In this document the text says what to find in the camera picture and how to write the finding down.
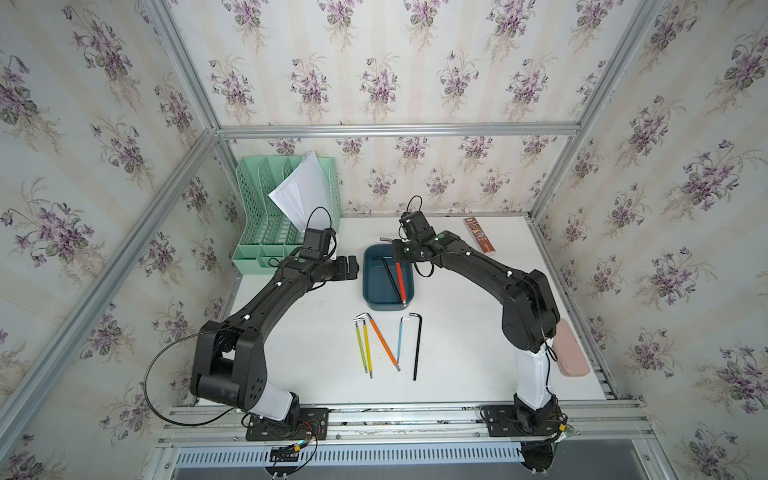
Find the blue handled hex key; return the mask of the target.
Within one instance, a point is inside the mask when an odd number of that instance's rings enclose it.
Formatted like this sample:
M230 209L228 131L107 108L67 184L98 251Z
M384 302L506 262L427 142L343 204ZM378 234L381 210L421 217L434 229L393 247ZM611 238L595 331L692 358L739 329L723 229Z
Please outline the blue handled hex key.
M404 327L404 317L401 316L398 322L398 338L397 338L397 349L396 349L396 364L399 366L400 359L402 355L402 342L403 342L403 327Z

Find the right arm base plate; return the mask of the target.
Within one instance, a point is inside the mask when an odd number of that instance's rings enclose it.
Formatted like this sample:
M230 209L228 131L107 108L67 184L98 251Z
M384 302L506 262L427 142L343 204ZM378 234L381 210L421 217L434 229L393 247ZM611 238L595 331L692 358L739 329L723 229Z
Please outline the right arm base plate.
M480 409L490 437L557 438L568 417L554 404L532 410L524 404L485 405Z

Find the red handled hex key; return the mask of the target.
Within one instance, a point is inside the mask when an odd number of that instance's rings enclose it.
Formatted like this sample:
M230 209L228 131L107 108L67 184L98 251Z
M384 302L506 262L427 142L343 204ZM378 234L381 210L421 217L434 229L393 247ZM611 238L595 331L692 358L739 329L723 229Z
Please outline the red handled hex key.
M393 243L393 239L392 238L388 238L388 237L380 237L379 240L381 242L387 242L387 243L390 243L390 244ZM390 277L393 279L393 281L394 281L394 278L397 278L397 284L396 285L397 285L397 288L398 288L400 300L401 300L401 303L403 305L406 305L406 303L407 303L407 295L406 295L405 283L404 283L403 274L402 274L402 267L401 267L401 264L398 261L394 260L394 257L393 257L393 261L394 261L394 265L395 265L396 277L392 276L391 274L390 274Z

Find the thin black hex key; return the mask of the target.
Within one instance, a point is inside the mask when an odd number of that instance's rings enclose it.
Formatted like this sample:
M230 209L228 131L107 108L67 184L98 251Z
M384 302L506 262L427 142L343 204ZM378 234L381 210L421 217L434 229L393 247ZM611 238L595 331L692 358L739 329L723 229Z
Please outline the thin black hex key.
M417 381L417 378L418 378L419 358L420 358L420 351L421 351L421 338L422 338L422 331L423 331L423 317L422 315L416 312L409 312L408 317L415 319L417 321L417 334L416 334L413 374L412 374L412 380L415 382Z

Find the large black hex key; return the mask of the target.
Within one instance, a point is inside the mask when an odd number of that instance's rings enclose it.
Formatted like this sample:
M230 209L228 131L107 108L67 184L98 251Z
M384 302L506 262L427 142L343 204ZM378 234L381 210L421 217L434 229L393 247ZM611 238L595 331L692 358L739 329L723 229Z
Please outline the large black hex key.
M394 275L393 275L393 273L392 273L392 271L390 269L390 266L389 266L387 258L386 257L382 257L382 256L374 256L372 258L372 261L373 262L378 262L378 263L380 263L383 266L385 274L386 274L386 276L387 276L387 278L389 280L390 286L392 287L392 290L393 290L394 295L396 297L396 301L397 302L402 302L402 296L401 296L401 293L400 293L399 285L398 285L397 281L394 278Z

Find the yellow handled hex key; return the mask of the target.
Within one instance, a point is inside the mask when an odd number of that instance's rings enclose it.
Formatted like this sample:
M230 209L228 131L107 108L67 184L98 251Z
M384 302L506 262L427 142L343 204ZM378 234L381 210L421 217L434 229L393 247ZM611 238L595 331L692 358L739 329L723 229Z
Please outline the yellow handled hex key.
M369 342L369 335L368 335L368 328L367 328L367 320L363 318L360 320L362 323L362 330L363 330L363 355L366 363L366 370L369 375L370 379L373 379L373 365L372 365L372 357L371 357L371 351L370 351L370 342Z

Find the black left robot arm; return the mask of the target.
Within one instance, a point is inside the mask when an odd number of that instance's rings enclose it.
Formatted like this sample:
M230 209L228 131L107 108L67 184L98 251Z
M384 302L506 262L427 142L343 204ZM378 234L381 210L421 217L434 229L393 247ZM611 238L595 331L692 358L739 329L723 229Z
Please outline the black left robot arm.
M204 324L196 341L190 392L269 420L298 422L298 397L268 380L265 342L288 309L317 284L355 280L354 255L284 258L258 294L221 322Z

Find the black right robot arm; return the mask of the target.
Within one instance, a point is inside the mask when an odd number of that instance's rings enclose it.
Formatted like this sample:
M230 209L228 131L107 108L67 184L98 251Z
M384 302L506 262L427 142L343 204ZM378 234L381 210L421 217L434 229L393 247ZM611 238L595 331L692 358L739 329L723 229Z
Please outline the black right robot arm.
M428 262L452 271L489 293L502 306L501 330L516 349L518 384L509 414L500 414L522 436L556 437L566 415L550 387L558 361L554 338L561 315L547 276L502 264L444 231L393 241L394 258Z

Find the green handled hex key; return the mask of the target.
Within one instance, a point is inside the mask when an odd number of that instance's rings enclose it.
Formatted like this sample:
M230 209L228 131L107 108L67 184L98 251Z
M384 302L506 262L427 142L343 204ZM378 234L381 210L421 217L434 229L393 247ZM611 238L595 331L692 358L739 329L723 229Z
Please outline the green handled hex key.
M363 338L362 338L362 334L359 326L359 320L355 319L353 322L354 322L355 334L356 334L358 350L360 353L362 366L363 366L364 372L368 374L369 373L368 364L367 364L366 353L363 345Z

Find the orange handled hex key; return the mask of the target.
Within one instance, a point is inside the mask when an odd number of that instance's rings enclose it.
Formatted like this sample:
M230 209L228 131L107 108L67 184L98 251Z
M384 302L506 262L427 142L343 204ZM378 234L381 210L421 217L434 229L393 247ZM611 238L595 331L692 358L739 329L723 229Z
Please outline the orange handled hex key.
M398 366L396 364L396 358L395 358L396 356L394 355L392 349L389 347L389 345L388 345L388 343L387 343L387 341L386 341L386 339L385 339L385 337L383 335L383 332L381 331L380 327L378 326L378 323L373 319L373 317L368 312L359 314L359 315L357 315L355 317L355 319L359 320L359 322L363 318L365 318L367 320L367 326L370 326L373 329L373 331L375 332L376 337L378 338L379 342L381 343L381 345L382 345L382 347L383 347L383 349L384 349L388 359L390 360L390 362L392 363L392 365L394 366L396 371L400 372L401 368L400 368L400 365Z

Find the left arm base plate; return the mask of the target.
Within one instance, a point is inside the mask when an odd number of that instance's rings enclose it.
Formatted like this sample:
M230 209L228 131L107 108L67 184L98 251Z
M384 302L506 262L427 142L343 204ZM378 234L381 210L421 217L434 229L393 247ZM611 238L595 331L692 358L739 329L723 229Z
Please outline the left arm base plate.
M301 407L284 421L250 414L245 420L245 438L252 442L325 440L329 422L328 408Z

